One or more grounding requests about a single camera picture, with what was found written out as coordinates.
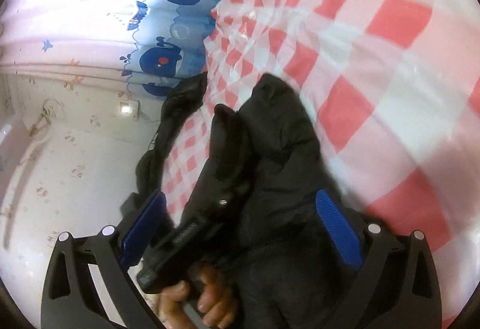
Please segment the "orange star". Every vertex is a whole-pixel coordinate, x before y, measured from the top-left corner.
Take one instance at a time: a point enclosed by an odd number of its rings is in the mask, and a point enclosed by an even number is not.
[[[75,75],[75,77],[73,78],[73,80],[71,81],[73,84],[80,84],[81,82],[83,82],[83,79],[84,78],[81,78],[80,76],[78,75]]]

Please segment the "red and white checkered fabric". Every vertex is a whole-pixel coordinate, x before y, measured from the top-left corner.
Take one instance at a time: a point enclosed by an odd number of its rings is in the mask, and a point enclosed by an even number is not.
[[[443,325],[480,280],[480,6],[476,0],[223,0],[208,88],[166,161],[177,220],[206,161],[214,106],[263,72],[300,94],[329,170],[357,209],[425,232]]]

